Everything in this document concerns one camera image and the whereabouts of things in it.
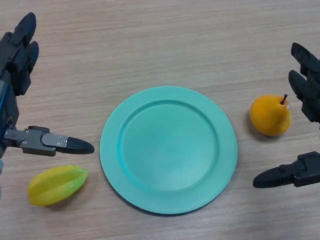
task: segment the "teal plate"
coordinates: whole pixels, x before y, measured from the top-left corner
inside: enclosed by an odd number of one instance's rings
[[[132,205],[183,214],[208,204],[230,181],[238,157],[235,131],[208,97],[154,87],[123,101],[100,142],[103,171]]]

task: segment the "yellow pear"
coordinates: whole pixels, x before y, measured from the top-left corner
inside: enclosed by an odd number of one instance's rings
[[[267,136],[278,136],[290,128],[292,116],[287,101],[283,96],[266,94],[258,97],[250,108],[253,126]]]

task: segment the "tabletop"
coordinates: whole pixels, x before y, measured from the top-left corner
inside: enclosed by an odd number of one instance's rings
[[[1,240],[316,240],[319,185],[255,189],[253,178],[297,155],[317,151],[319,125],[301,112],[288,83],[299,70],[292,42],[320,56],[319,0],[10,0],[0,2],[0,31],[28,12],[40,54],[17,127],[48,127],[84,139],[90,155],[55,157],[8,149],[0,175]],[[103,174],[99,143],[115,107],[140,90],[194,89],[228,115],[238,162],[225,190],[207,206],[168,217],[120,199]],[[259,95],[288,93],[293,123],[279,138],[254,132],[248,110]],[[84,187],[61,204],[29,204],[36,174],[60,165],[89,172]]]

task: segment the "robotic arm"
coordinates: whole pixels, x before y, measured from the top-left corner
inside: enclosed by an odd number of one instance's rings
[[[300,73],[291,70],[289,83],[302,102],[301,111],[310,122],[320,123],[320,61],[298,43],[293,43],[291,55],[300,64]],[[297,157],[297,161],[280,165],[260,173],[253,180],[255,188],[272,188],[293,184],[295,187],[320,182],[320,154],[309,152]]]
[[[94,147],[83,140],[50,133],[49,128],[29,126],[17,130],[17,96],[24,95],[31,84],[30,74],[39,55],[37,42],[30,43],[36,30],[36,16],[30,12],[0,41],[0,159],[7,147],[24,153],[53,157],[56,152],[91,154]]]

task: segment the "screw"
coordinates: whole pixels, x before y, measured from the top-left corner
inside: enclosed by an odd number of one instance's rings
[[[301,163],[298,163],[296,168],[302,170],[304,169],[304,166]]]

